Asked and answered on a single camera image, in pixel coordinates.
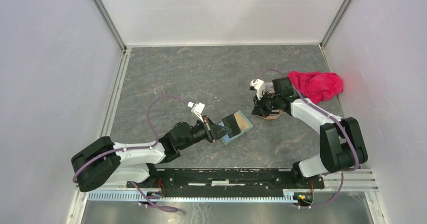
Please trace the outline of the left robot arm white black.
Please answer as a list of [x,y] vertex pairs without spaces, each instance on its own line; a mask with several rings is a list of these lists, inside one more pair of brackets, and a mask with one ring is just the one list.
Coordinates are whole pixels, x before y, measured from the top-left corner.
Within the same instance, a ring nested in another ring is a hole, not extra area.
[[191,126],[178,122],[163,137],[147,143],[124,144],[102,136],[71,158],[75,172],[72,181],[81,192],[89,192],[106,183],[136,182],[153,187],[158,173],[153,165],[169,163],[180,157],[180,151],[200,141],[211,143],[240,132],[233,115],[223,118],[221,124],[207,116]]

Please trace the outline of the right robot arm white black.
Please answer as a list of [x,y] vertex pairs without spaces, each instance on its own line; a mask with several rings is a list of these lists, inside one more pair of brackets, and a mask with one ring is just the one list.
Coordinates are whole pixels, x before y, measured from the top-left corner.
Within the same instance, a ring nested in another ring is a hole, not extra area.
[[250,82],[250,90],[255,93],[252,115],[266,118],[282,111],[319,134],[318,154],[293,164],[294,186],[303,188],[311,182],[311,177],[353,171],[367,162],[368,152],[355,118],[342,118],[322,109],[303,97],[288,77],[274,79],[272,87],[272,91],[268,90],[261,79]]

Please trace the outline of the black credit card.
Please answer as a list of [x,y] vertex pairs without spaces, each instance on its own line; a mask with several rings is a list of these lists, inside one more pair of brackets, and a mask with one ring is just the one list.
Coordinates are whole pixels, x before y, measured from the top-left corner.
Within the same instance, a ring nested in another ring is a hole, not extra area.
[[234,114],[231,114],[231,115],[224,117],[222,119],[222,122],[224,123],[224,126],[232,129],[232,132],[230,134],[228,134],[229,138],[232,138],[232,137],[241,133],[241,131],[237,125]]

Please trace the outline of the yellow credit card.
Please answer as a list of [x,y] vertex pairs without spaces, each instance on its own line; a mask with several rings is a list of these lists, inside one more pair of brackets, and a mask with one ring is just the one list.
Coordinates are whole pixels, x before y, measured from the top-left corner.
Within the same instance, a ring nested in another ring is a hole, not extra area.
[[234,114],[237,125],[241,132],[251,128],[251,124],[241,111]]

